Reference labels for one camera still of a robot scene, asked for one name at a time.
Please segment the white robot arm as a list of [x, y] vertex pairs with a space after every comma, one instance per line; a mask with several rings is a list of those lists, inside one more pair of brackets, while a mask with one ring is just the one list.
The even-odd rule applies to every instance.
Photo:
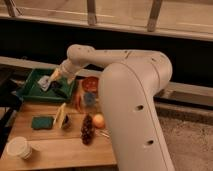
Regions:
[[72, 45], [51, 78], [72, 80], [89, 64], [103, 69], [98, 97], [119, 171], [175, 171], [154, 105], [172, 76], [169, 58], [152, 50]]

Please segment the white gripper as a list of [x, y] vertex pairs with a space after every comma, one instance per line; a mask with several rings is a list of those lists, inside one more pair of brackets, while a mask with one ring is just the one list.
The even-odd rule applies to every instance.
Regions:
[[74, 65], [70, 60], [64, 60], [60, 66], [59, 69], [56, 68], [54, 72], [51, 74], [49, 81], [57, 81], [61, 75], [65, 78], [67, 78], [67, 84], [71, 84], [76, 76], [76, 73], [80, 70], [80, 67], [77, 65]]

